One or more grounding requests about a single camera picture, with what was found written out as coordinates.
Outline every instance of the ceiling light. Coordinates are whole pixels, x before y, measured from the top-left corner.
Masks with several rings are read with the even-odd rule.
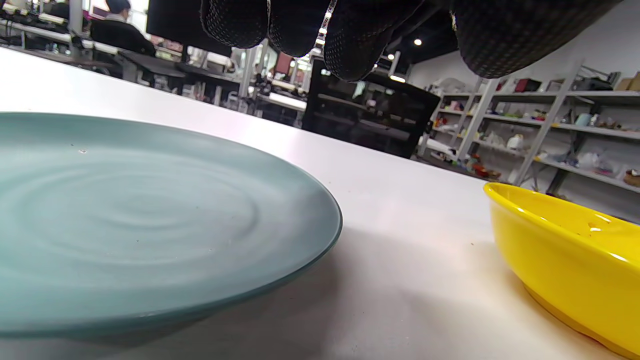
[[[391,80],[395,80],[395,81],[398,81],[400,83],[404,83],[405,82],[405,80],[403,78],[400,78],[399,76],[391,75],[391,76],[389,76],[389,78]]]

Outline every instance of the shelving unit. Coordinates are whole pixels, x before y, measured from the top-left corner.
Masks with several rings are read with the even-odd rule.
[[[438,130],[436,130],[436,133],[443,133],[443,134],[450,135],[451,136],[451,140],[449,141],[449,146],[454,148],[454,149],[456,149],[456,150],[458,148],[460,140],[463,139],[463,137],[460,136],[460,133],[462,132],[462,129],[463,129],[466,121],[471,118],[471,115],[468,114],[468,110],[472,107],[472,104],[474,102],[476,102],[477,100],[481,99],[482,96],[483,96],[482,93],[478,92],[478,90],[480,89],[480,86],[482,85],[482,83],[483,83],[483,80],[481,78],[478,78],[473,92],[444,94],[442,96],[441,100],[440,100],[440,104],[438,104],[438,108],[433,113],[433,117],[432,117],[431,120],[434,121],[434,122],[435,122],[436,118],[440,114],[454,115],[454,116],[458,117],[458,126],[457,126],[455,131],[438,131]],[[443,105],[443,103],[445,101],[451,101],[451,100],[464,102],[465,111],[447,110],[447,109],[442,108],[442,105]]]
[[[630,186],[624,183],[622,180],[607,177],[605,175],[596,174],[569,166],[565,163],[558,163],[550,160],[542,160],[538,157],[541,151],[542,143],[549,135],[550,131],[565,131],[570,132],[573,136],[573,140],[570,147],[573,149],[573,153],[578,154],[586,139],[589,136],[599,136],[605,141],[623,141],[623,142],[640,142],[640,131],[620,131],[599,127],[577,126],[574,124],[559,124],[555,123],[558,113],[563,105],[575,104],[578,106],[587,106],[591,108],[591,113],[600,112],[603,106],[610,106],[615,108],[637,108],[640,110],[640,92],[616,92],[616,91],[571,91],[573,86],[573,80],[579,76],[581,69],[583,68],[581,63],[573,64],[571,71],[567,76],[567,79],[571,81],[564,81],[561,88],[557,92],[531,92],[520,94],[503,94],[496,92],[499,80],[490,80],[486,90],[483,94],[477,93],[465,93],[465,94],[445,94],[443,101],[448,98],[451,99],[467,99],[467,104],[472,104],[474,101],[478,101],[477,113],[474,115],[468,115],[463,111],[451,111],[451,110],[438,110],[434,116],[438,114],[446,113],[448,115],[458,115],[461,117],[458,132],[462,129],[462,125],[465,119],[471,118],[471,121],[466,127],[467,133],[463,137],[460,146],[457,148],[459,159],[466,158],[470,153],[476,152],[479,149],[491,149],[492,151],[502,152],[516,158],[519,163],[516,168],[512,170],[512,175],[509,177],[513,180],[515,185],[522,185],[533,166],[534,163],[539,163],[556,169],[556,174],[547,192],[555,193],[566,179],[568,174],[577,174],[580,176],[588,177],[596,181],[600,181],[604,184],[617,186],[618,188],[626,189],[634,193],[640,193],[640,188]],[[547,119],[545,121],[537,121],[531,119],[518,119],[514,117],[507,117],[502,115],[490,115],[488,110],[495,110],[497,105],[501,102],[513,102],[520,104],[543,104],[550,106],[547,111]],[[476,139],[476,133],[484,133],[488,129],[489,124],[492,122],[498,122],[503,124],[511,124],[514,126],[522,126],[535,129],[535,138],[533,139],[528,151],[514,151],[507,149],[506,147],[496,146],[483,140]],[[459,136],[457,133],[449,133],[452,136]]]
[[[621,131],[602,129],[600,127],[593,126],[578,126],[571,124],[552,124],[553,129],[567,130],[567,131],[580,131],[583,133],[589,133],[600,136],[609,136],[613,138],[620,138],[626,140],[640,141],[640,131]]]
[[[562,170],[562,171],[567,171],[567,172],[571,172],[573,174],[577,174],[577,175],[580,175],[580,176],[588,177],[590,179],[594,179],[594,180],[597,180],[597,181],[600,181],[602,183],[606,183],[606,184],[609,184],[609,185],[617,186],[619,188],[626,189],[626,190],[629,190],[629,191],[634,192],[634,193],[640,193],[640,188],[637,188],[635,186],[631,186],[631,185],[625,183],[624,181],[619,180],[619,179],[615,179],[613,177],[608,177],[608,176],[605,176],[605,175],[596,174],[594,172],[581,170],[579,168],[576,168],[576,167],[573,167],[573,166],[569,166],[567,164],[558,163],[558,162],[555,162],[555,161],[549,161],[549,160],[541,159],[541,158],[537,158],[537,157],[536,157],[535,160],[538,163],[541,163],[541,164],[544,164],[544,165],[547,165],[547,166],[550,166],[550,167],[555,167],[555,168],[557,168],[559,170]]]
[[[481,147],[487,147],[489,149],[496,150],[496,151],[499,151],[499,152],[503,152],[505,154],[509,154],[509,155],[513,155],[513,156],[518,156],[520,158],[523,158],[524,156],[526,156],[526,152],[524,152],[524,151],[516,151],[516,150],[507,149],[506,147],[496,146],[496,145],[494,145],[492,143],[488,143],[486,141],[474,140],[474,143],[480,145]]]

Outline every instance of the yellow bowl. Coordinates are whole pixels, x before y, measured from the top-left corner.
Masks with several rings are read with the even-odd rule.
[[[565,324],[640,360],[640,227],[489,183],[495,242],[529,293]]]

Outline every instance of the metal shelf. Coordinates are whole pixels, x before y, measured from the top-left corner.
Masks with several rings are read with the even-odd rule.
[[[557,92],[519,92],[513,94],[497,93],[493,96],[493,101],[521,102],[527,104],[553,104],[557,96]]]
[[[461,116],[465,114],[464,111],[459,111],[459,110],[437,109],[436,111],[439,113],[461,115]]]
[[[470,96],[474,96],[476,98],[478,97],[482,97],[482,94],[472,94],[470,92],[461,92],[461,93],[449,93],[449,94],[443,94],[442,97],[449,97],[452,99],[468,99]]]
[[[480,145],[482,147],[487,147],[489,149],[493,149],[493,150],[496,150],[496,151],[504,152],[505,154],[518,156],[518,157],[521,157],[521,158],[523,158],[526,155],[525,152],[507,149],[504,146],[496,146],[494,144],[488,143],[488,142],[483,141],[483,140],[474,140],[474,143],[476,143],[476,144],[478,144],[478,145]]]
[[[542,126],[542,121],[537,121],[537,120],[525,120],[525,119],[518,119],[516,117],[509,117],[509,116],[502,116],[502,115],[490,115],[487,114],[484,116],[485,119],[488,120],[495,120],[495,121],[500,121],[500,122],[509,122],[512,124],[519,124],[519,125],[523,125],[523,126],[532,126],[532,127],[540,127]]]
[[[620,130],[602,129],[600,127],[593,127],[593,126],[578,126],[578,125],[558,124],[558,123],[551,125],[551,127],[554,129],[562,129],[567,131],[582,131],[583,133],[590,133],[590,134],[601,135],[601,136],[610,136],[615,138],[640,141],[640,132],[637,132],[637,131],[620,131]]]
[[[640,107],[640,92],[635,91],[571,91],[566,96],[586,104]]]
[[[613,186],[617,186],[619,188],[626,189],[626,190],[629,190],[629,191],[634,192],[634,193],[640,193],[640,188],[636,188],[635,186],[631,186],[631,185],[623,182],[622,180],[618,180],[618,179],[614,179],[612,177],[596,174],[596,173],[590,172],[590,171],[581,170],[579,168],[572,167],[572,166],[569,166],[567,164],[562,164],[562,163],[558,163],[558,162],[555,162],[555,161],[549,161],[549,160],[541,159],[541,158],[538,158],[538,157],[536,157],[536,161],[538,163],[545,164],[545,165],[548,165],[548,166],[551,166],[551,167],[555,167],[555,168],[558,168],[560,170],[565,170],[565,171],[568,171],[568,172],[571,172],[573,174],[577,174],[577,175],[580,175],[580,176],[588,177],[590,179],[594,179],[594,180],[600,181],[602,183],[606,183],[606,184],[610,184],[610,185],[613,185]]]
[[[433,131],[435,131],[435,132],[437,132],[437,133],[441,133],[441,134],[447,134],[447,135],[451,135],[451,136],[456,136],[456,137],[458,137],[458,138],[462,138],[462,136],[460,136],[460,135],[456,134],[456,132],[455,132],[455,131],[445,131],[445,130],[440,130],[440,129],[439,129],[439,128],[437,128],[437,127],[434,127],[434,128],[433,128]]]

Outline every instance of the ceiling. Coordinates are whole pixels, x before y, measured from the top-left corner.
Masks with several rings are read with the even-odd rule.
[[[422,45],[416,46],[413,43],[415,39],[420,39]],[[418,28],[403,36],[399,42],[392,42],[387,47],[388,53],[394,53],[398,50],[400,50],[401,56],[397,71],[400,73],[406,73],[411,64],[458,50],[458,40],[452,29],[449,12],[446,10],[436,11]]]

